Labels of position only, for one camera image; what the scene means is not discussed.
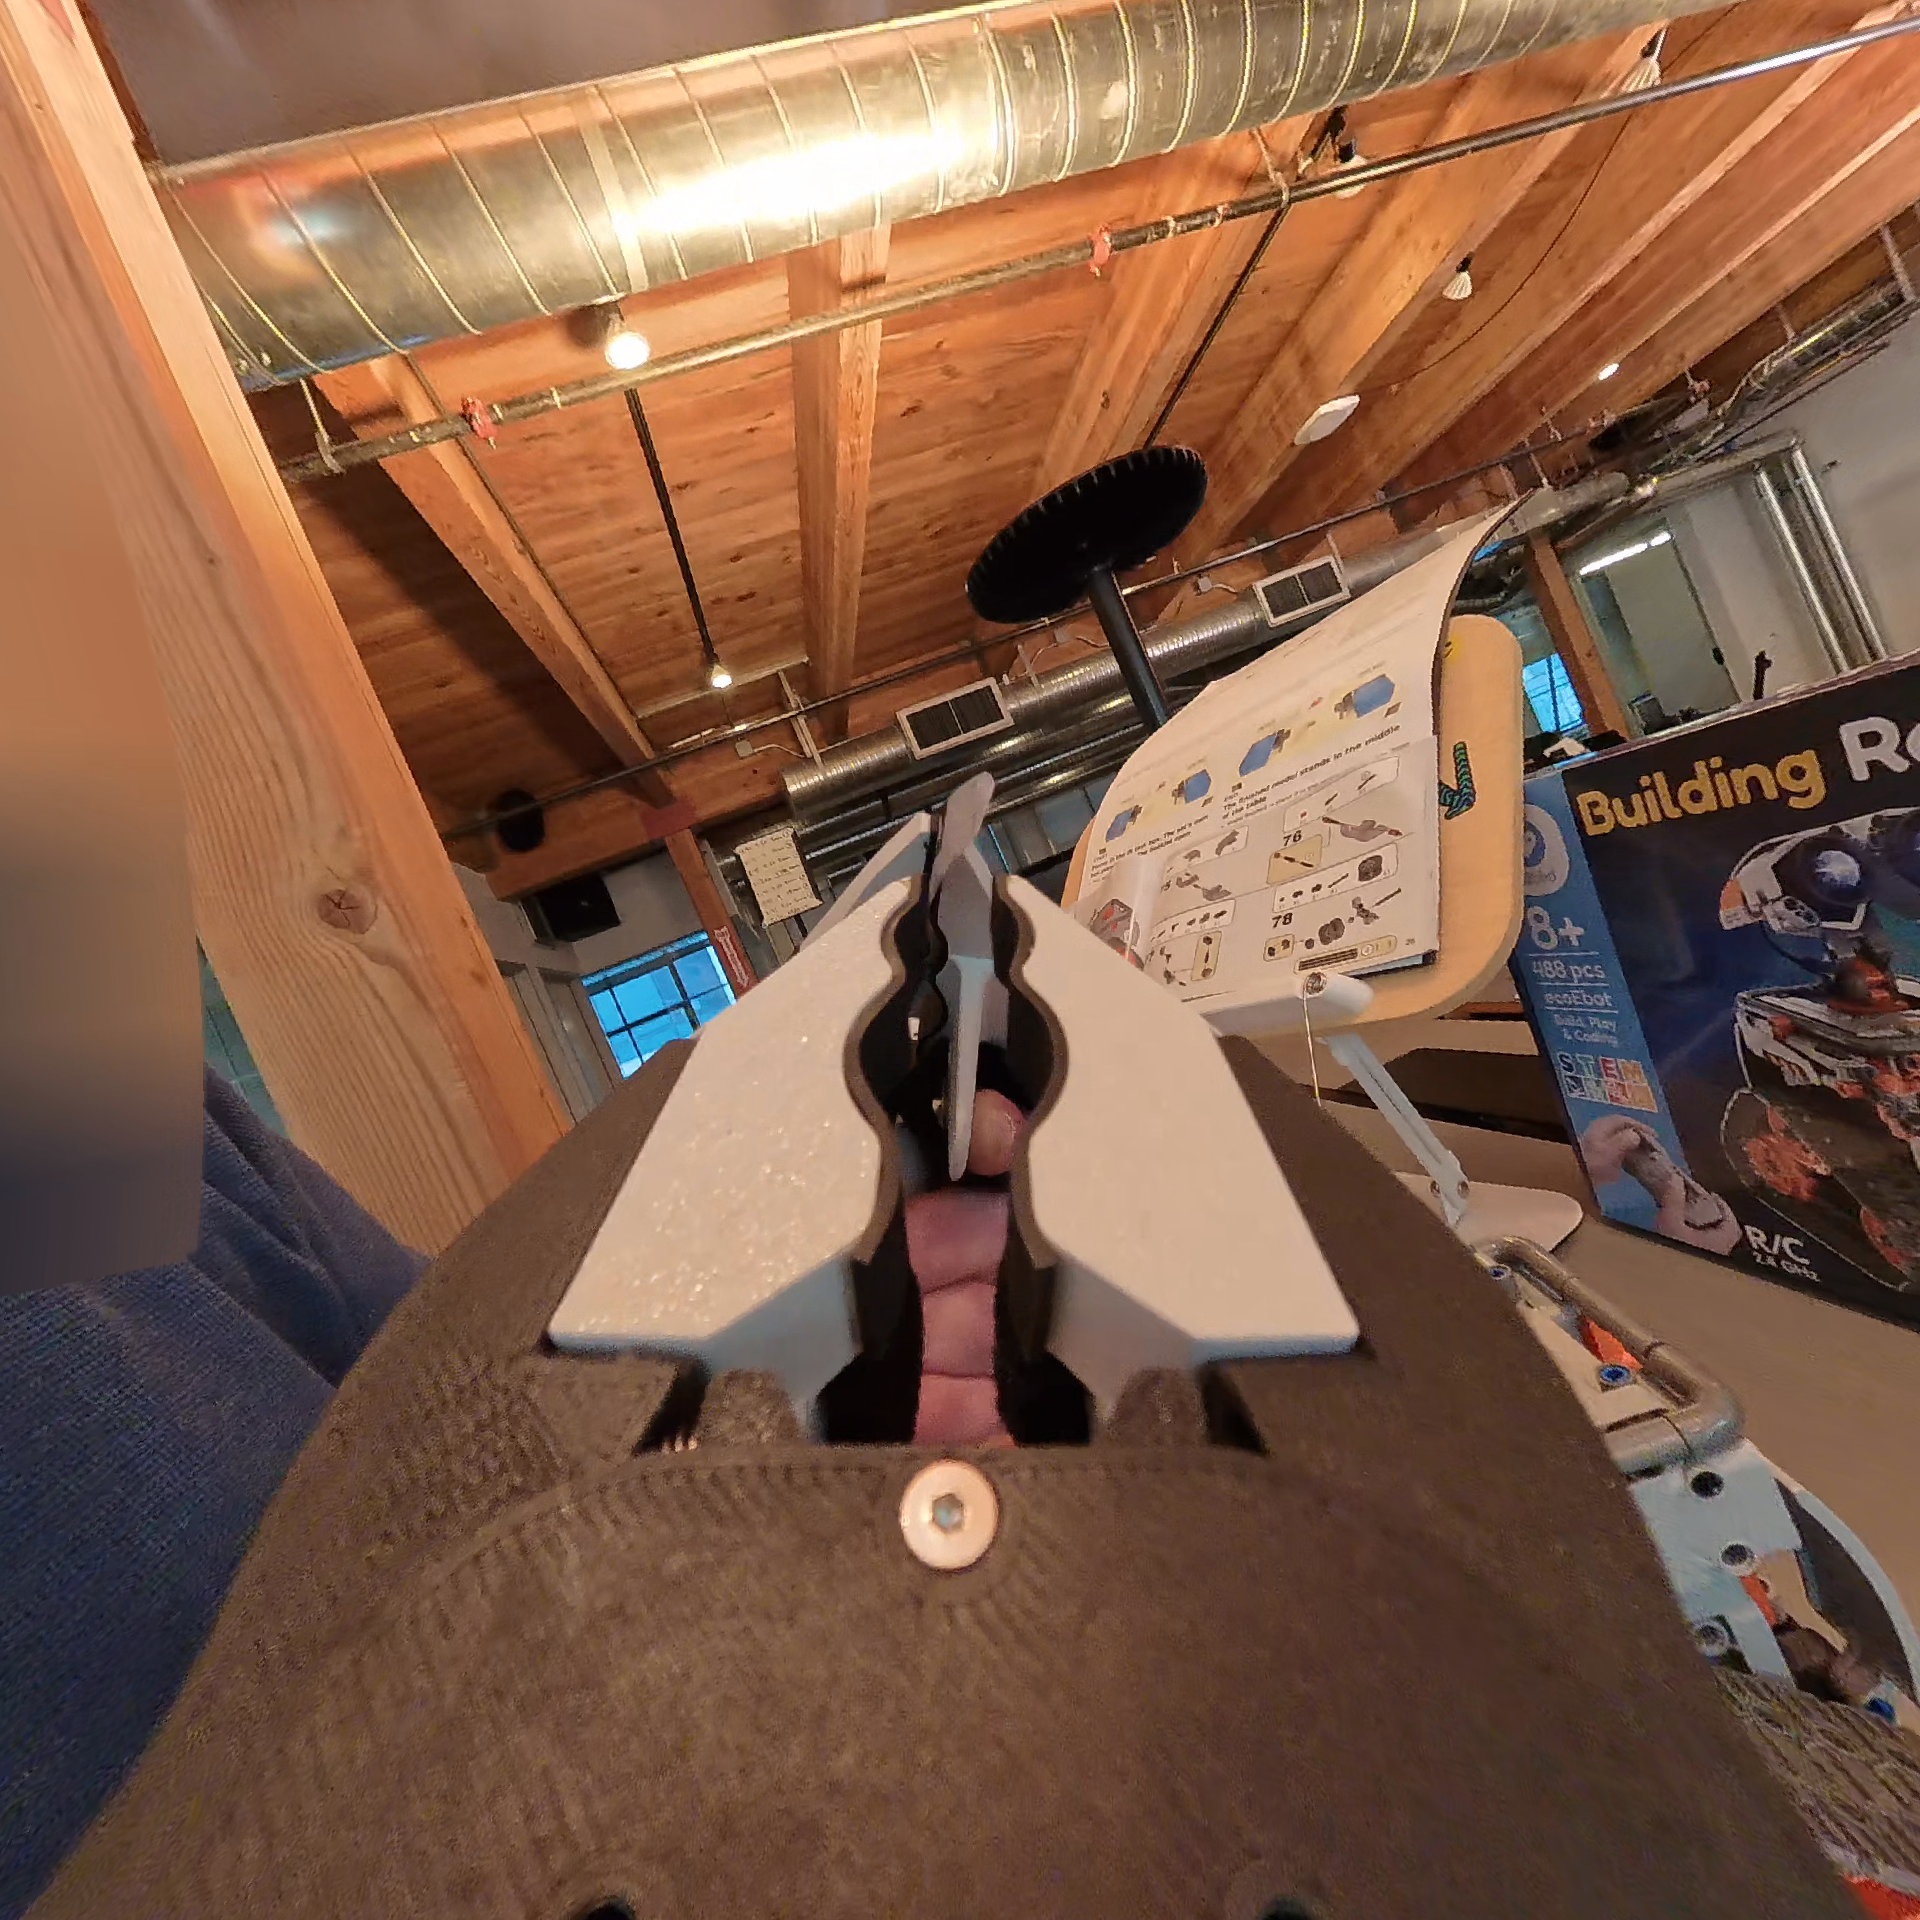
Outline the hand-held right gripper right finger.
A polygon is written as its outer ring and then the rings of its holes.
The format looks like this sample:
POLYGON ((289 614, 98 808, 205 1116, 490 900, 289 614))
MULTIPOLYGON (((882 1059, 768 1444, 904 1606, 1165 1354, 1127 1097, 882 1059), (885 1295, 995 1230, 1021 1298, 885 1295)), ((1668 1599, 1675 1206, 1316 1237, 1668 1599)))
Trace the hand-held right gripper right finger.
POLYGON ((1144 1373, 1343 1356, 1360 1325, 1213 1026, 1034 886, 996 883, 1026 1127, 996 1278, 1003 1416, 1087 1438, 1144 1373))

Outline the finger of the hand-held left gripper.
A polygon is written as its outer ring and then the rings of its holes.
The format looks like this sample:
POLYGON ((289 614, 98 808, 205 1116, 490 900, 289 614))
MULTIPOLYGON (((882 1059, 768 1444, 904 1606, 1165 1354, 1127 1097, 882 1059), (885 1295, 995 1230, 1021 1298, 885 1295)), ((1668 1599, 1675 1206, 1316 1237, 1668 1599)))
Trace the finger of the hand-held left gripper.
POLYGON ((930 871, 938 967, 996 967, 996 871, 982 853, 938 853, 930 871))
POLYGON ((930 814, 913 814, 902 822, 831 901, 811 932, 811 951, 846 948, 853 942, 851 933, 841 933, 846 926, 875 946, 900 907, 921 897, 937 839, 930 814))

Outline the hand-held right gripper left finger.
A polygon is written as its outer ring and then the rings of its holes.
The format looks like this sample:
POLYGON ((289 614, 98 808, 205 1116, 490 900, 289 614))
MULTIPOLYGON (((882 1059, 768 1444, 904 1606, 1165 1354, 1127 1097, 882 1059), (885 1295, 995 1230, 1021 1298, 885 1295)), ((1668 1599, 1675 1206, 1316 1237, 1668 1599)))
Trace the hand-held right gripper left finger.
POLYGON ((924 1093, 923 988, 924 879, 899 876, 677 1049, 550 1345, 770 1376, 829 1439, 911 1439, 924 1313, 900 1111, 924 1093))

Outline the grey orange tracked toy robot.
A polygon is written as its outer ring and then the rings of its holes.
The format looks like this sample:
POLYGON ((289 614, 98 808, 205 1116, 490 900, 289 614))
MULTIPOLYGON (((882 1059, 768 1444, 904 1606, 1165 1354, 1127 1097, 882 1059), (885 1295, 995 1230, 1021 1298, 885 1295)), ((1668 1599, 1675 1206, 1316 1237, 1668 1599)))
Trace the grey orange tracked toy robot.
POLYGON ((1692 1643, 1916 1734, 1916 1626, 1836 1509, 1748 1435, 1718 1378, 1521 1235, 1474 1250, 1626 1482, 1692 1643))

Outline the person's left hand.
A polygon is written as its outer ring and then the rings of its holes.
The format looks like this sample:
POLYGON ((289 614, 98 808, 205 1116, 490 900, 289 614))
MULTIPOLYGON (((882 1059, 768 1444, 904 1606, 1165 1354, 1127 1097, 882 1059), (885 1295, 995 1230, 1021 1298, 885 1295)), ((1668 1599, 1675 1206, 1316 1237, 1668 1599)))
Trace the person's left hand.
POLYGON ((915 1439, 938 1450, 1015 1444, 998 1405, 996 1284, 1011 1228, 1005 1181, 1026 1129, 1003 1092, 972 1096, 967 1173, 906 1201, 911 1268, 923 1298, 915 1439))

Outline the white posted sheet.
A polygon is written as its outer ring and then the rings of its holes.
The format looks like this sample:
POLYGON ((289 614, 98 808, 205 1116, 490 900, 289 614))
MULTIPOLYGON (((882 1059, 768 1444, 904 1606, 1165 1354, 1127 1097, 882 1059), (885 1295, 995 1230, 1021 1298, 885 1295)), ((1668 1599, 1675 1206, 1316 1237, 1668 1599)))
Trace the white posted sheet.
POLYGON ((765 827, 733 850, 762 923, 786 923, 822 907, 808 876, 799 831, 793 825, 765 827))

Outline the glass window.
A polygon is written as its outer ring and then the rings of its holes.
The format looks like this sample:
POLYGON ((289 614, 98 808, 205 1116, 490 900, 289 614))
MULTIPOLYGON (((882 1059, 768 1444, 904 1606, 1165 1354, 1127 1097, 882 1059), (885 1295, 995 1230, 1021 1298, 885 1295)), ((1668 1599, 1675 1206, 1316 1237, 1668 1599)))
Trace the glass window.
POLYGON ((692 1039, 735 1002, 733 975, 708 932, 695 932, 581 979, 620 1077, 669 1044, 692 1039))

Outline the booklet holder clip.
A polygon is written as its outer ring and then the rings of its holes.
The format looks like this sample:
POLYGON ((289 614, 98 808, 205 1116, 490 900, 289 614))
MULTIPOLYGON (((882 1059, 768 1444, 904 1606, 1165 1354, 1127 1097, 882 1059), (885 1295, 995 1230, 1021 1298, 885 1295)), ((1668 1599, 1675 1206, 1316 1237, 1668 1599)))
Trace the booklet holder clip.
POLYGON ((1362 1016, 1375 991, 1351 974, 1314 970, 1302 979, 1298 1011, 1309 1086, 1316 1100, 1329 1090, 1377 1100, 1378 1059, 1366 1042, 1362 1016))

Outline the white stand base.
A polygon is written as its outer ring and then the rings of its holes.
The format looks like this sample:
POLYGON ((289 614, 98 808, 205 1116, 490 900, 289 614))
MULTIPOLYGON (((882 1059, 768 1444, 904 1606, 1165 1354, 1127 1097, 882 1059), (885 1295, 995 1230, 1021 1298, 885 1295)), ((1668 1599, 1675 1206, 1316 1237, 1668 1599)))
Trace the white stand base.
MULTIPOLYGON (((1302 982, 1270 988, 1254 985, 1231 994, 1196 1000, 1194 1010, 1224 1037, 1245 1037, 1261 1047, 1278 1045, 1283 1037, 1297 1037, 1305 1053, 1298 1000, 1302 982)), ((1397 1179, 1429 1206, 1457 1237, 1477 1250, 1489 1250, 1499 1240, 1528 1240, 1549 1252, 1560 1248, 1580 1226, 1583 1208, 1566 1192, 1500 1181, 1474 1181, 1455 1147, 1441 1135, 1414 1097, 1403 1090, 1389 1070, 1389 1061, 1375 1044, 1377 1023, 1369 1016, 1378 996, 1360 1016, 1365 1039, 1377 1059, 1375 1100, 1369 1102, 1380 1127, 1397 1140, 1398 1159, 1389 1158, 1397 1179)))

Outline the instruction booklet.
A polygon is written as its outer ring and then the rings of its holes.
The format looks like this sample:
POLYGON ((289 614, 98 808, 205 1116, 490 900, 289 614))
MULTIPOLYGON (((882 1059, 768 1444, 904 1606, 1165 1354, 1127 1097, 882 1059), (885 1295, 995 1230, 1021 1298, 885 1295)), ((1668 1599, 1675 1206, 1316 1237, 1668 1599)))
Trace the instruction booklet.
POLYGON ((1439 825, 1477 800, 1436 733, 1439 654, 1514 510, 1214 679, 1120 766, 1070 914, 1173 996, 1366 979, 1439 956, 1439 825))

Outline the wooden booklet stand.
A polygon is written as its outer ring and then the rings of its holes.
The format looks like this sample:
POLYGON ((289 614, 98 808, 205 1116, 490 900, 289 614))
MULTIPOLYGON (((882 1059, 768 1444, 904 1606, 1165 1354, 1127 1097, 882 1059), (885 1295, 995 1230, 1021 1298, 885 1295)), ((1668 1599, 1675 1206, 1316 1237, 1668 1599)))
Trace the wooden booklet stand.
POLYGON ((1365 978, 1377 994, 1366 1016, 1385 1029, 1377 1047, 1411 1049, 1411 1021, 1434 1019, 1489 998, 1507 970, 1525 905, 1522 651, 1490 615, 1455 615, 1439 651, 1436 736, 1462 745, 1474 801, 1439 825, 1439 956, 1365 978))

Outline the blue robot kit box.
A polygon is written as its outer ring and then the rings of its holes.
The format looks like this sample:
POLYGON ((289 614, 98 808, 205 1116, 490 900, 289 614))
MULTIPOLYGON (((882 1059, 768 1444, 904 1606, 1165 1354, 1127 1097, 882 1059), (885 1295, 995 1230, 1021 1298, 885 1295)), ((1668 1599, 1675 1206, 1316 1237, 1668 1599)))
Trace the blue robot kit box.
POLYGON ((1510 972, 1596 1212, 1918 1313, 1918 662, 1532 773, 1510 972))

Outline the silver duct with vents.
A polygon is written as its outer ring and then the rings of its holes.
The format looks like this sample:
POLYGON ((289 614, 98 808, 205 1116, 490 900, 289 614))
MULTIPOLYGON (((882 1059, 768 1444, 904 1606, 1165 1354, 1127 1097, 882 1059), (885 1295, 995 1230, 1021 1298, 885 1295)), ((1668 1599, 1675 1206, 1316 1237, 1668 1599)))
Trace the silver duct with vents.
MULTIPOLYGON (((1339 570, 1341 588, 1280 615, 1268 611, 1263 585, 1245 588, 1226 603, 1149 630, 1144 655, 1160 682, 1174 682, 1224 659, 1261 654, 1351 605, 1383 611, 1387 582, 1439 552, 1453 535, 1455 526, 1441 526, 1391 540, 1354 559, 1329 555, 1307 561, 1305 572, 1339 570)), ((860 733, 817 762, 782 772, 782 796, 799 822, 812 822, 946 772, 972 750, 998 750, 1111 700, 1120 700, 1127 716, 1136 712, 1111 651, 1015 684, 958 688, 921 707, 900 710, 889 728, 860 733)))

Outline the black metal post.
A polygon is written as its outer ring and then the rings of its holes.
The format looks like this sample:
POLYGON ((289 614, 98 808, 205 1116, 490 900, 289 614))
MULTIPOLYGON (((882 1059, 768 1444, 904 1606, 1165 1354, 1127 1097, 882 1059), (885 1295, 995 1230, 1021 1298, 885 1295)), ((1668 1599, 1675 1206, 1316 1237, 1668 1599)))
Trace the black metal post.
POLYGON ((1171 720, 1165 686, 1111 566, 1096 566, 1088 572, 1087 595, 1142 728, 1149 733, 1158 731, 1171 720))

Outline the silver ventilation duct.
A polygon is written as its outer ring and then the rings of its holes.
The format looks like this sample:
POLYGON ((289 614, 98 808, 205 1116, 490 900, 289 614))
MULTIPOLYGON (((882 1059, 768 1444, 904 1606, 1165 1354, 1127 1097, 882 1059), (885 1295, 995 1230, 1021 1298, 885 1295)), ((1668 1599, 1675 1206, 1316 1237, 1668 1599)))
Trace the silver ventilation duct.
POLYGON ((698 276, 1703 3, 954 7, 150 170, 250 388, 698 276))

